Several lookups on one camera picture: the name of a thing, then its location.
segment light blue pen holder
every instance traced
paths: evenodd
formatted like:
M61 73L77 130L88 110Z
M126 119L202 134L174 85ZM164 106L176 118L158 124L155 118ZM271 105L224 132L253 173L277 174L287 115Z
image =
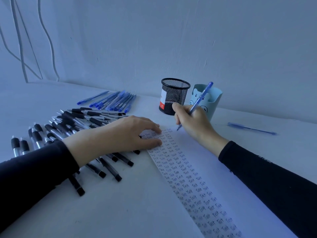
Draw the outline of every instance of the light blue pen holder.
M202 94L204 89L207 87L206 84L195 84L192 91L192 97L189 104L193 105L199 96ZM222 96L222 91L219 88L211 87L204 99L200 101L199 106L202 107L209 119L212 119L219 100Z

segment cable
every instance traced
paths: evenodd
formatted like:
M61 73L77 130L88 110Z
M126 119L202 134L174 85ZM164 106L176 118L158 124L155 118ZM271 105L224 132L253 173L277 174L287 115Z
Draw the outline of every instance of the cable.
M56 66L55 66L55 54L54 54L54 47L53 47L53 43L52 43L52 40L49 36L49 33L47 32L45 26L44 26L44 23L43 23L43 19L42 19L42 14L41 14L41 0L37 0L37 11L38 11L38 14L39 14L39 18L40 18L40 22L41 22L41 25L46 33L46 36L47 38L49 39L49 42L50 42L50 46L51 46L51 53L52 53L52 63L53 63L53 68L54 68L54 72L57 76L57 81L59 81L60 77L57 73L57 70L56 70Z
M10 0L10 4L11 4L11 11L12 11L12 15L13 15L14 25L15 25L15 28L16 28L16 31L17 31L17 36L18 36L18 41L19 41L20 59L21 59L22 71L23 71L25 82L28 83L29 80L28 80L28 76L27 76L26 70L25 70L25 63L24 63L24 56L23 56L23 46L22 46L21 34L20 34L18 20L17 20L17 13L16 13L16 9L15 9L15 6L14 6L14 0Z
M36 56L35 56L35 53L34 53L34 50L33 50L33 46L32 46L32 43L31 43L31 40L30 40L30 37L29 37L28 31L26 30L25 23L24 23L24 21L23 21L23 18L22 18L22 15L21 15L21 12L20 12L20 9L19 9L19 6L18 6L18 3L17 3L17 0L14 0L14 1L15 1L16 5L17 5L18 12L19 12L19 14L20 14L21 21L22 21L22 24L23 24L23 26L24 26L24 29L25 29L26 35L28 36L28 40L29 40L29 43L30 43L30 46L31 46L31 49L32 49L32 52L33 52L33 55L34 55L34 58L35 58L35 62L36 62L37 67L38 67L38 69L39 69L40 75L41 75L41 77L42 77L42 79L43 79L43 76L42 76L42 73L41 73L41 70L40 70L40 66L39 66L39 64L38 64L38 62L37 62L37 59L36 59Z
M2 28L1 28L1 25L0 25L0 36L2 38L2 41L3 41L3 45L4 47L6 48L6 50L12 55L14 56L17 60L19 60L21 62L21 59L18 58L13 52L11 52L11 50L8 48L8 45L5 41L5 38L4 38L4 35L3 35L3 32L2 32ZM41 79L40 76L38 76L26 63L25 63L25 66L38 78L38 79Z

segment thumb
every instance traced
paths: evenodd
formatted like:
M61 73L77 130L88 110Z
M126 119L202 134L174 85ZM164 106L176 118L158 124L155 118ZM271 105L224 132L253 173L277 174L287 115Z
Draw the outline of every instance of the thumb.
M185 111L184 106L180 105L179 103L173 103L172 108L178 115L180 123L184 123L190 118L188 113Z
M162 141L160 139L141 139L139 142L141 149L151 149L162 145Z

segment table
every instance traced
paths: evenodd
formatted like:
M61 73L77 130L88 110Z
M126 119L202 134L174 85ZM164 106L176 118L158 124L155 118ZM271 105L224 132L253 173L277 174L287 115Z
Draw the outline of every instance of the table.
M100 92L52 81L19 84L2 91L0 161L13 157L12 135L27 137L28 127L34 122L47 124L60 109L75 108L77 101ZM163 129L174 125L174 118L158 107L159 98L138 96L129 114L148 117ZM226 126L227 122L279 135L235 129ZM317 183L316 124L222 108L217 108L212 124L227 139ZM66 180L0 237L203 237L148 153L131 153L129 157L135 163L132 168L119 162L114 165L123 178L120 183L110 174L102 180L83 168L80 177L84 196L79 197ZM248 188L232 187L230 192L223 189L219 185L217 192L245 237L295 237Z

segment black sleeve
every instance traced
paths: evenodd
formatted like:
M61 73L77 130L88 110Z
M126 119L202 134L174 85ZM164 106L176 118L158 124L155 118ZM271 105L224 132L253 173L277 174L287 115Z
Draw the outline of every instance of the black sleeve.
M0 232L78 169L61 141L0 163Z
M295 235L317 237L317 185L230 141L219 155Z

